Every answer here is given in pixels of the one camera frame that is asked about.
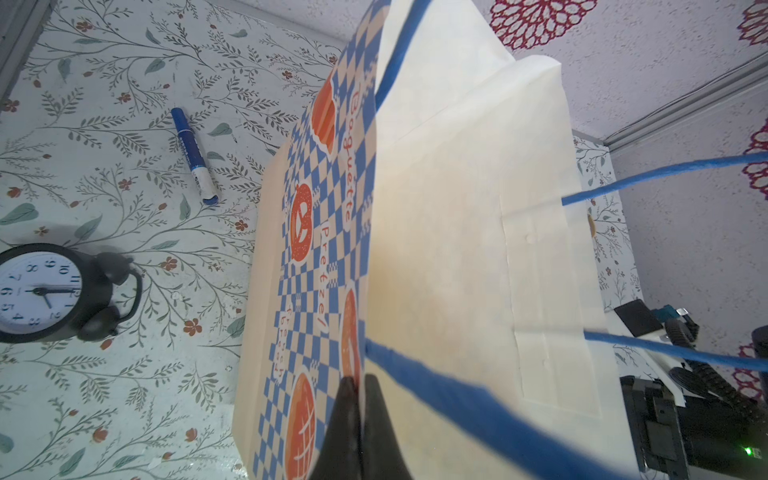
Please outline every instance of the blue rope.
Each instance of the blue rope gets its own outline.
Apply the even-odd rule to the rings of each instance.
[[[460,429],[544,480],[628,480],[509,412],[488,390],[433,372],[366,339],[366,355]]]
[[[651,170],[642,174],[633,175],[632,177],[616,180],[614,183],[605,185],[604,187],[568,195],[567,197],[563,197],[562,201],[563,205],[570,205],[582,200],[589,200],[591,198],[609,194],[610,192],[615,192],[616,190],[631,187],[632,185],[645,182],[646,180],[653,180],[654,178],[669,177],[671,175],[682,174],[684,172],[692,172],[695,170],[705,170],[707,168],[722,168],[729,167],[731,165],[752,164],[762,161],[768,161],[768,152],[739,155],[738,157],[711,158],[709,160],[696,160],[686,162],[684,164],[669,165],[667,167],[657,168],[656,170]]]
[[[403,61],[406,59],[406,52],[408,46],[411,44],[413,35],[416,33],[416,29],[424,16],[424,13],[429,7],[431,0],[413,0],[411,9],[406,17],[406,22],[402,25],[400,35],[397,37],[395,43],[395,49],[392,51],[392,57],[389,58],[389,63],[386,65],[384,75],[382,75],[382,81],[379,84],[379,90],[376,91],[376,111],[379,111],[386,96],[395,84],[397,74],[400,72]]]
[[[595,342],[614,343],[623,346],[636,346],[653,352],[666,353],[669,356],[679,356],[681,359],[696,360],[698,362],[716,363],[718,365],[732,366],[737,369],[757,370],[768,372],[768,360],[752,359],[742,356],[718,355],[716,353],[698,352],[682,346],[668,343],[652,342],[650,340],[636,339],[633,336],[611,335],[610,333],[584,332],[584,338]]]

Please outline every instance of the alarm clock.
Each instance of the alarm clock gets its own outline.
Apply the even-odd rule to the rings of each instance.
[[[50,243],[0,253],[0,342],[52,342],[77,336],[96,341],[117,335],[141,301],[141,275],[119,253],[91,256]],[[136,279],[131,311],[110,304],[112,286]]]

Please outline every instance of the shopping bag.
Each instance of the shopping bag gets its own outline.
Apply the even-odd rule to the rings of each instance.
[[[368,372],[414,478],[527,477],[367,341],[628,470],[612,349],[584,341],[604,314],[586,208],[561,204],[580,185],[560,65],[516,61],[469,0],[417,28],[412,10],[371,4],[263,176],[233,421],[249,475],[307,478],[340,379],[364,392]]]

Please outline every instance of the red floral medallion pattern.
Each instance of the red floral medallion pattern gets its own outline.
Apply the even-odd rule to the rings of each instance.
[[[768,0],[755,0],[743,14],[739,39],[749,40],[750,45],[768,43]]]
[[[513,50],[533,48],[563,36],[597,4],[597,0],[496,0],[491,28]]]
[[[763,128],[752,134],[750,140],[752,143],[744,151],[745,155],[768,151],[768,120]],[[750,187],[762,192],[768,200],[768,161],[748,164],[742,172],[750,178]]]
[[[752,343],[742,345],[739,347],[739,356],[754,358],[754,351]],[[731,376],[740,393],[755,400],[760,400],[763,397],[763,389],[760,388],[760,377],[757,376],[757,372],[748,369],[735,369]]]

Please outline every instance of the blue marker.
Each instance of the blue marker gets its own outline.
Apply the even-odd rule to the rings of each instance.
[[[179,132],[181,147],[184,149],[184,154],[187,156],[187,163],[190,166],[190,170],[192,170],[192,177],[194,177],[197,188],[200,189],[203,203],[206,205],[218,204],[219,197],[216,195],[214,181],[211,180],[210,172],[205,165],[205,160],[200,154],[200,149],[197,148],[197,142],[194,140],[194,132],[190,129],[189,122],[187,122],[187,116],[184,115],[184,111],[180,108],[171,108],[170,115],[174,118],[176,130]]]

